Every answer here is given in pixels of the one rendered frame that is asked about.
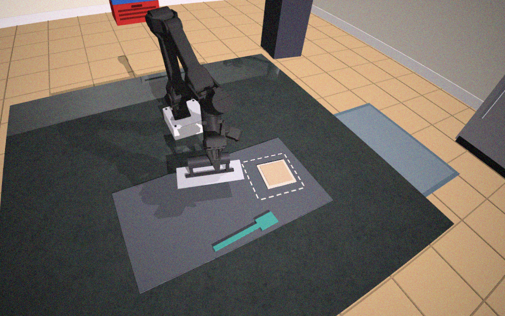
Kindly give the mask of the teal flat spatula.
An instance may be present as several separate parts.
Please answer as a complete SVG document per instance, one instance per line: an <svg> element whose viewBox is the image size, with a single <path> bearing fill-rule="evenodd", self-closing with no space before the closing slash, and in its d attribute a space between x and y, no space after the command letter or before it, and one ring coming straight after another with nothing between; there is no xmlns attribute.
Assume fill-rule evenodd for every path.
<svg viewBox="0 0 505 316"><path fill-rule="evenodd" d="M230 243L238 240L239 238L242 238L246 235L248 235L249 233L255 231L256 229L260 228L262 231L269 228L270 226L278 223L278 219L274 216L274 214L272 212L268 212L264 215L262 215L261 217L255 219L255 222L256 224L252 225L251 227L241 231L240 233L234 235L234 236L230 236L230 238L226 239L225 241L215 245L213 247L213 249L216 251L226 247L227 245L229 245Z"/></svg>

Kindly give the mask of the white square tile with dark blue centre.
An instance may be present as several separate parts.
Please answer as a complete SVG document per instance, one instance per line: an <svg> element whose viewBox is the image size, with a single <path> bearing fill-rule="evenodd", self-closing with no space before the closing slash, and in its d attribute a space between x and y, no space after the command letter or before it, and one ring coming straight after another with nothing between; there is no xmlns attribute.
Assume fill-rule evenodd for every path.
<svg viewBox="0 0 505 316"><path fill-rule="evenodd" d="M267 189L297 182L284 159L256 166Z"/></svg>

